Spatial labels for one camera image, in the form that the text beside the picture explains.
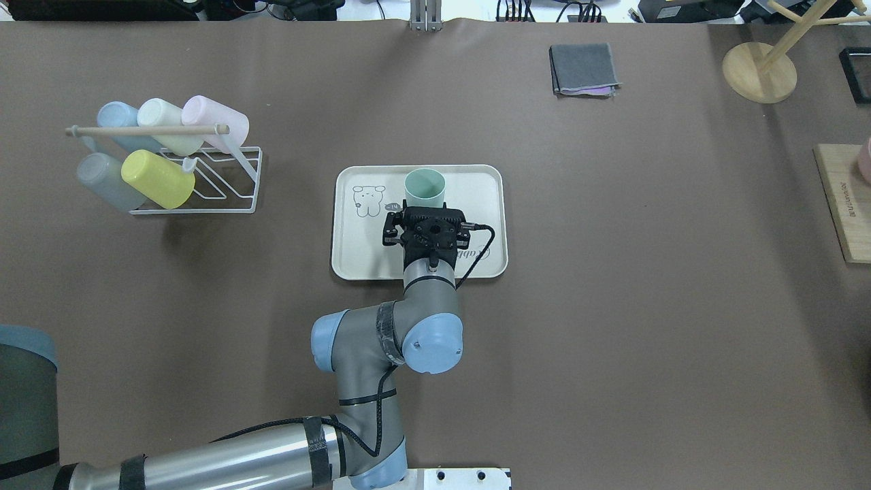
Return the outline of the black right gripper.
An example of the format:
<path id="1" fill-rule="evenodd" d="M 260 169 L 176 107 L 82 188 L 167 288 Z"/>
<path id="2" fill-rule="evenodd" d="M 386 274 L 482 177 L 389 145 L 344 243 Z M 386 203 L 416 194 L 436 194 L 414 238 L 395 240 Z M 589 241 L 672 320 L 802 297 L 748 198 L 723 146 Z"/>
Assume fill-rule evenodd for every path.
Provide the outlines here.
<path id="1" fill-rule="evenodd" d="M 382 244 L 404 248 L 404 267 L 424 259 L 430 267 L 445 261 L 455 267 L 458 251 L 470 245 L 470 232 L 480 226 L 466 221 L 463 211 L 447 208 L 414 207 L 402 202 L 398 212 L 390 212 L 382 229 Z"/>

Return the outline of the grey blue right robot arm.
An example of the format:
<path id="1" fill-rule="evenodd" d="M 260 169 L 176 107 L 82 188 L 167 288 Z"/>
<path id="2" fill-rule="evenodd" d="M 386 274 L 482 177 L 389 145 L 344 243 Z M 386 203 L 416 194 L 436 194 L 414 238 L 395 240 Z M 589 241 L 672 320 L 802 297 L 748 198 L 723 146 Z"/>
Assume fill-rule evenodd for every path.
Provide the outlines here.
<path id="1" fill-rule="evenodd" d="M 55 489 L 299 489 L 348 478 L 355 489 L 392 486 L 408 472 L 394 371 L 454 368 L 463 356 L 455 261 L 485 229 L 459 209 L 404 205 L 388 213 L 386 247 L 402 247 L 404 296 L 319 318 L 311 350 L 333 373 L 340 410 L 239 430 L 204 446 L 116 466 L 63 466 Z"/>

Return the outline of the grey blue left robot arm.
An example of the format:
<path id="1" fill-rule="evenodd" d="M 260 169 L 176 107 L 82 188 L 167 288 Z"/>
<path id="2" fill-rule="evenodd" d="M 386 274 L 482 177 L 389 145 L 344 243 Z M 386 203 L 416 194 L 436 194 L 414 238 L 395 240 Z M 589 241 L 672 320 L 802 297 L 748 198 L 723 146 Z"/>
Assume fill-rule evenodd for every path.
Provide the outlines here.
<path id="1" fill-rule="evenodd" d="M 50 489 L 59 471 L 57 360 L 39 329 L 1 326 L 3 489 Z"/>

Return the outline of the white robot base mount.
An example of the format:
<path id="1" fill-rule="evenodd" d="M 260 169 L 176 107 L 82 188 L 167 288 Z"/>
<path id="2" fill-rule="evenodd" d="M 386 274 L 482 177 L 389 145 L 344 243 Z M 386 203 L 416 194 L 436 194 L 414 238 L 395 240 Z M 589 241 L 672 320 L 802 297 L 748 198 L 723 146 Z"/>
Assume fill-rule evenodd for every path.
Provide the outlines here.
<path id="1" fill-rule="evenodd" d="M 503 468 L 418 468 L 394 489 L 512 489 L 512 480 Z"/>

